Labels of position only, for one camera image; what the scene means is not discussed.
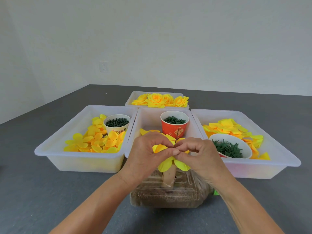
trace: wooden post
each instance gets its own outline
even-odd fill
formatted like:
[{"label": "wooden post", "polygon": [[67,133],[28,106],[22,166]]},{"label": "wooden post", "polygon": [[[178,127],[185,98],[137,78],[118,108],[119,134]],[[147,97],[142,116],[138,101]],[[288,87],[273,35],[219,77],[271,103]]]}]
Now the wooden post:
[{"label": "wooden post", "polygon": [[167,171],[163,172],[163,182],[161,184],[162,187],[173,188],[176,171],[177,171],[176,165],[172,164]]}]

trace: fingernail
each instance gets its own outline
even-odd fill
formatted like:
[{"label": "fingernail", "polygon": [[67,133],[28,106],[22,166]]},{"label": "fingernail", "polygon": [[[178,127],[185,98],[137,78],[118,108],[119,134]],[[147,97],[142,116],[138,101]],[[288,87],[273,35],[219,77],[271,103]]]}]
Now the fingernail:
[{"label": "fingernail", "polygon": [[173,155],[178,155],[179,153],[180,153],[180,150],[178,150],[178,149],[175,149],[175,150],[172,151]]}]

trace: wall socket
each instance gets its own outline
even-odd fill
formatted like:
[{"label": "wall socket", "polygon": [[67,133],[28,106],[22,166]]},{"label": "wall socket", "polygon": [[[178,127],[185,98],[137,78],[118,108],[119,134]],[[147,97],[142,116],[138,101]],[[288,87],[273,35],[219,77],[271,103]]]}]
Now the wall socket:
[{"label": "wall socket", "polygon": [[108,69],[108,62],[100,61],[99,62],[99,71],[100,72],[109,72],[110,70]]}]

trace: hand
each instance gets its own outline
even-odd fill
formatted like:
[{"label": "hand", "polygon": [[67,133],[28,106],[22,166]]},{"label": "hand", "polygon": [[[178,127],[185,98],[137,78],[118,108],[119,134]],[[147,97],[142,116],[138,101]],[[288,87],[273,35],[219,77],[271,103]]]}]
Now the hand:
[{"label": "hand", "polygon": [[[154,153],[153,146],[157,144],[162,144],[168,148]],[[167,137],[158,132],[149,132],[137,137],[133,142],[127,162],[119,172],[121,178],[127,184],[139,185],[164,160],[180,153],[173,146]]]},{"label": "hand", "polygon": [[[189,137],[177,142],[175,147],[181,151],[175,156],[176,159],[189,165],[213,188],[235,179],[225,166],[211,140]],[[191,156],[184,153],[187,150],[197,152],[198,155]]]}]

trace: gray table surface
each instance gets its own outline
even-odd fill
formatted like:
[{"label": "gray table surface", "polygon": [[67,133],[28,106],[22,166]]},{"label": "gray table surface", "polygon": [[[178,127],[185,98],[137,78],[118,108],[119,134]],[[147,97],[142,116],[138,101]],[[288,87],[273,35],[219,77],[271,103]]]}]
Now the gray table surface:
[{"label": "gray table surface", "polygon": [[[243,112],[295,154],[271,180],[238,179],[285,233],[311,233],[312,97],[88,85],[0,125],[0,233],[48,233],[111,173],[61,172],[34,149],[90,104],[124,106],[132,91],[180,92],[190,109]],[[148,209],[127,197],[104,233],[239,233],[216,196],[197,209]]]}]

